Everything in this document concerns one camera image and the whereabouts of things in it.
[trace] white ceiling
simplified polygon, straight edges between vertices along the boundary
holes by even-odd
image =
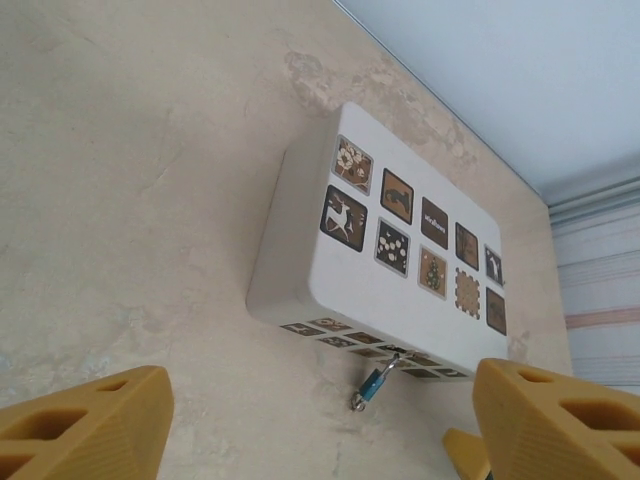
[[[549,204],[640,176],[637,0],[338,0]]]

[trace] pink stripe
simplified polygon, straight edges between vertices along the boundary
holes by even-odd
[[[640,323],[640,307],[567,315],[565,321],[567,329]]]

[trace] beige wall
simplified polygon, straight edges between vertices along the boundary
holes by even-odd
[[[347,99],[496,218],[513,355],[569,371],[545,206],[329,0],[2,2],[0,45],[0,405],[156,363],[161,478],[455,478],[469,385],[352,414],[370,365],[244,307],[282,154]]]

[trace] white box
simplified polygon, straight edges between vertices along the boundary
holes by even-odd
[[[496,222],[347,103],[285,154],[247,308],[376,361],[399,351],[418,378],[468,380],[507,353],[500,256]]]

